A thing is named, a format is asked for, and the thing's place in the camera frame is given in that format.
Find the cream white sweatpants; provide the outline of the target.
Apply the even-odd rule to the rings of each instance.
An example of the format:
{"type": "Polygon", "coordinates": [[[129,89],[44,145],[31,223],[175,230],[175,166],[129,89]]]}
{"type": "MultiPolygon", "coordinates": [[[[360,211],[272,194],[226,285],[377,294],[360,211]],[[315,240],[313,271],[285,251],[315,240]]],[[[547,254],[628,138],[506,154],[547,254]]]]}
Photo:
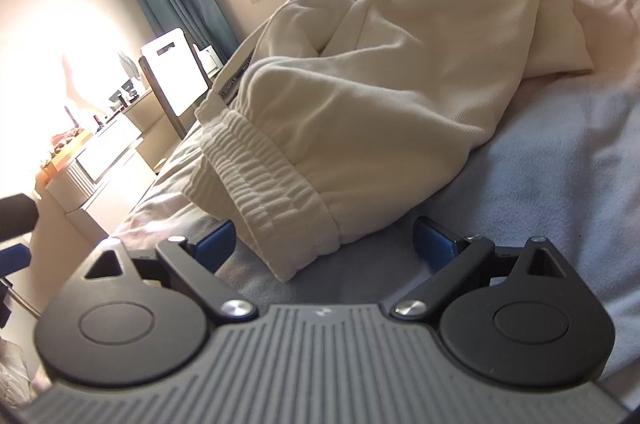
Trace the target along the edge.
{"type": "Polygon", "coordinates": [[[523,80],[592,68],[572,0],[288,0],[184,193],[288,281],[454,179],[523,80]]]}

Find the white desk with drawers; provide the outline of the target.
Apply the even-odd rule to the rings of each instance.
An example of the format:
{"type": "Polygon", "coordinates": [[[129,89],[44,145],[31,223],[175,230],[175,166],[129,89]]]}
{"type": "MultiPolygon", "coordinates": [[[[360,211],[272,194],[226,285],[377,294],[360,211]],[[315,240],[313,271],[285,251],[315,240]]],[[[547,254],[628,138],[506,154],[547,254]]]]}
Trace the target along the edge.
{"type": "Polygon", "coordinates": [[[88,242],[113,233],[145,195],[180,137],[152,90],[102,126],[85,130],[39,171],[43,193],[88,242]]]}

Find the pastel tie-dye bed sheet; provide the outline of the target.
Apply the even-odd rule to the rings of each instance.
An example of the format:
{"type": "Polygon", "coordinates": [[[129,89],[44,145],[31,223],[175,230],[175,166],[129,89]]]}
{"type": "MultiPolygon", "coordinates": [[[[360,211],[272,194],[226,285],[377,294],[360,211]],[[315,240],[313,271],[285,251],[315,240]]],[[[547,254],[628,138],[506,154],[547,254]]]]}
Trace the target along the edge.
{"type": "Polygon", "coordinates": [[[220,269],[262,308],[374,303],[427,277],[412,246],[426,216],[458,234],[518,246],[542,235],[610,314],[615,347],[602,385],[639,390],[639,0],[574,0],[593,72],[521,84],[495,136],[446,188],[390,227],[318,258],[286,283],[246,246],[220,269]]]}

